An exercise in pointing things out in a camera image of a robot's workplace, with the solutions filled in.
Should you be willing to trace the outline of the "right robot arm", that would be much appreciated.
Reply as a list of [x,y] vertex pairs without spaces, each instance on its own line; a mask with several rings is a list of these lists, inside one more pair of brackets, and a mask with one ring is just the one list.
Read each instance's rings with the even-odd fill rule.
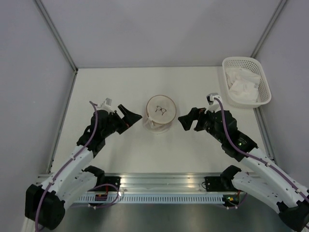
[[222,150],[245,165],[264,180],[253,181],[236,166],[229,166],[220,175],[221,187],[226,191],[242,190],[272,208],[281,221],[296,232],[309,225],[309,189],[279,168],[256,142],[238,130],[237,120],[229,111],[208,111],[192,108],[178,118],[185,131],[197,121],[195,131],[206,131],[218,142]]

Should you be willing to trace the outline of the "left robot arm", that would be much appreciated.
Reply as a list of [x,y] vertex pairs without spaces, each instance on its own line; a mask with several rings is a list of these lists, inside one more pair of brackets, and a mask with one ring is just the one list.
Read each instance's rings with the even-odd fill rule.
[[92,104],[90,124],[78,139],[76,147],[62,166],[40,184],[32,184],[26,191],[25,217],[34,222],[34,230],[54,230],[63,220],[68,208],[88,191],[107,191],[119,187],[106,181],[105,172],[90,162],[114,134],[124,133],[142,116],[118,105],[119,116],[110,105]]

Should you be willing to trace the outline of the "white mesh laundry bag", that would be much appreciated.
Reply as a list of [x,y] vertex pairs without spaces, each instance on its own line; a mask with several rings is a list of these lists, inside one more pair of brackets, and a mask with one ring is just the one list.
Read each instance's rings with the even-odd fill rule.
[[151,97],[145,107],[145,119],[143,126],[154,134],[167,132],[177,115],[175,102],[166,95]]

